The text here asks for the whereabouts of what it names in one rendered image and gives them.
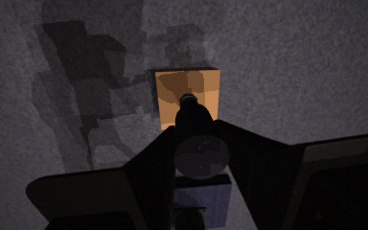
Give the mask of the tan wooden block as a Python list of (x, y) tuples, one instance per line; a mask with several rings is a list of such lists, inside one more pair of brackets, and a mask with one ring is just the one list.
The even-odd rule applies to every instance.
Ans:
[(215, 67), (162, 68), (155, 72), (161, 129), (175, 126), (181, 99), (192, 95), (218, 119), (220, 70)]

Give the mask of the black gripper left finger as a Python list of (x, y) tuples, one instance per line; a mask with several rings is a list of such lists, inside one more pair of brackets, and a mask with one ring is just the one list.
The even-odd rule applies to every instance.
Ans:
[(174, 131), (168, 126), (122, 168), (39, 177), (27, 185), (27, 198), (49, 222), (124, 210), (137, 230), (171, 230)]

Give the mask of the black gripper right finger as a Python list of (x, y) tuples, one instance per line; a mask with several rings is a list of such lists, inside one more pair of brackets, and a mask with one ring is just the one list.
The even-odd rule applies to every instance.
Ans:
[(313, 173), (368, 163), (368, 133), (289, 146), (220, 119), (214, 122), (258, 230), (292, 229)]

